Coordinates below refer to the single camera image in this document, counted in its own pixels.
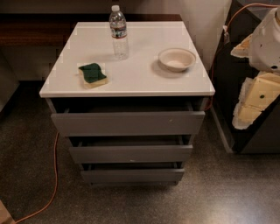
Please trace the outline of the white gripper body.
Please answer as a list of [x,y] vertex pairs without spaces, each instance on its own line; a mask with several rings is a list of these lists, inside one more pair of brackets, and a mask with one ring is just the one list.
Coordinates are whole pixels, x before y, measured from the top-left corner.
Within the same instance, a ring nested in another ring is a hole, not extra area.
[[249,64],[259,71],[280,73],[280,7],[255,28],[248,50]]

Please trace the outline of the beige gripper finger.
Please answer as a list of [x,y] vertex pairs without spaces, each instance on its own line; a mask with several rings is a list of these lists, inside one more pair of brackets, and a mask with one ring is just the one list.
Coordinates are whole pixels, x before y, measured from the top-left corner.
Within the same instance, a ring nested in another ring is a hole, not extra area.
[[233,126],[247,129],[279,95],[279,73],[260,72],[254,79],[246,78],[234,108]]
[[252,35],[249,34],[240,44],[238,44],[232,49],[230,54],[237,58],[249,58],[249,48],[251,39]]

